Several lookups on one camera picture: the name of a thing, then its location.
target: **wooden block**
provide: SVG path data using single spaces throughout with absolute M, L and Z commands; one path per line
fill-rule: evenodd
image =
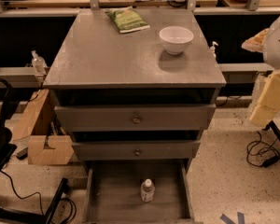
M 49 148 L 45 148 L 45 140 L 45 135 L 33 135 L 29 138 L 28 164 L 66 165 L 74 154 L 70 136 L 49 136 Z
M 18 140 L 29 135 L 48 135 L 49 124 L 54 116 L 54 104 L 50 100 L 49 90 L 35 92 L 12 131 L 12 139 Z

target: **drawer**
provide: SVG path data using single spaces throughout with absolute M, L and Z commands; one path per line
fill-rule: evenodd
M 194 223 L 180 160 L 91 164 L 82 223 Z M 147 178 L 155 184 L 150 203 L 140 196 L 140 185 Z
M 57 106 L 68 132 L 205 130 L 215 105 Z
M 73 143 L 81 161 L 189 159 L 196 156 L 200 141 Z

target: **small bottle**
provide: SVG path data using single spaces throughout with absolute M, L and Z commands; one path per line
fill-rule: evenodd
M 213 52 L 214 57 L 216 58 L 216 46 L 218 46 L 218 43 L 216 41 L 212 42 L 212 47 L 210 47 L 210 50 Z
M 141 198 L 143 202 L 151 202 L 153 199 L 153 194 L 155 192 L 155 186 L 150 179 L 145 180 L 141 184 Z
M 34 67 L 35 71 L 38 74 L 46 74 L 45 67 L 47 67 L 47 64 L 46 64 L 44 58 L 42 58 L 41 56 L 38 56 L 35 50 L 31 51 L 31 53 L 33 56 L 31 63 L 32 63 L 32 66 Z

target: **white bowl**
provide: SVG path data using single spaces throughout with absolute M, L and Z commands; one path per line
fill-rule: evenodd
M 183 52 L 194 38 L 192 31 L 181 26 L 168 26 L 160 30 L 160 41 L 169 54 Z

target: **cabinet top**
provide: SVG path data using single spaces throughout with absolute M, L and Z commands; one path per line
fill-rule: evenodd
M 49 70 L 49 89 L 174 88 L 225 85 L 224 76 L 208 48 L 193 14 L 185 9 L 139 8 L 150 25 L 121 34 L 102 9 L 83 10 L 69 30 Z M 194 33 L 180 55 L 168 54 L 159 31 L 170 25 Z

